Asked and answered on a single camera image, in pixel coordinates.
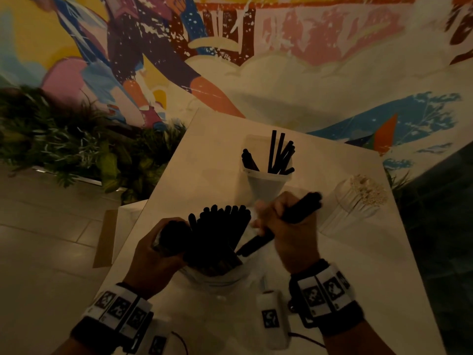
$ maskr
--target black wire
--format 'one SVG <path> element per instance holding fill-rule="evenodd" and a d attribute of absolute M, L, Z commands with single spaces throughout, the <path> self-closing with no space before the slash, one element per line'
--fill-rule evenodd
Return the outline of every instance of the black wire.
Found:
<path fill-rule="evenodd" d="M 309 338 L 309 337 L 306 337 L 306 336 L 301 335 L 301 334 L 298 334 L 298 333 L 288 333 L 288 334 L 289 334 L 290 337 L 300 337 L 300 338 L 302 338 L 302 339 L 305 339 L 305 340 L 307 340 L 307 341 L 310 341 L 311 343 L 317 344 L 318 346 L 321 346 L 321 347 L 323 347 L 323 348 L 325 349 L 325 345 L 324 345 L 324 344 L 319 343 L 318 341 L 313 340 L 313 339 L 311 339 L 311 338 Z"/>
<path fill-rule="evenodd" d="M 184 341 L 184 339 L 182 338 L 182 336 L 180 336 L 178 333 L 174 332 L 174 331 L 171 331 L 171 334 L 174 334 L 181 342 L 182 342 L 182 345 L 184 345 L 184 349 L 186 349 L 186 355 L 189 355 L 189 352 L 187 351 L 187 345 L 186 345 L 186 342 Z"/>

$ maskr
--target colorful mural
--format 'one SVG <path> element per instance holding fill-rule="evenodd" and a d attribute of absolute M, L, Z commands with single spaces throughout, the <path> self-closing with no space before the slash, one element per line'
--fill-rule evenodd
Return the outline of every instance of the colorful mural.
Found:
<path fill-rule="evenodd" d="M 209 107 L 415 175 L 473 141 L 473 0 L 1 0 L 0 25 L 0 86 L 131 126 Z"/>

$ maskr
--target left hand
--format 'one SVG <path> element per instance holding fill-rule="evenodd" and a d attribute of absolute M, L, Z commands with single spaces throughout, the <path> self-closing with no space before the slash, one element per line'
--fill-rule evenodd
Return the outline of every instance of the left hand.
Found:
<path fill-rule="evenodd" d="M 142 298 L 149 299 L 163 290 L 170 282 L 174 273 L 184 267 L 183 254 L 162 257 L 151 248 L 158 233 L 169 221 L 185 221 L 182 218 L 164 218 L 138 242 L 132 264 L 124 283 L 131 286 Z"/>
<path fill-rule="evenodd" d="M 186 0 L 166 0 L 165 4 L 173 10 L 176 15 L 180 15 L 186 9 Z"/>

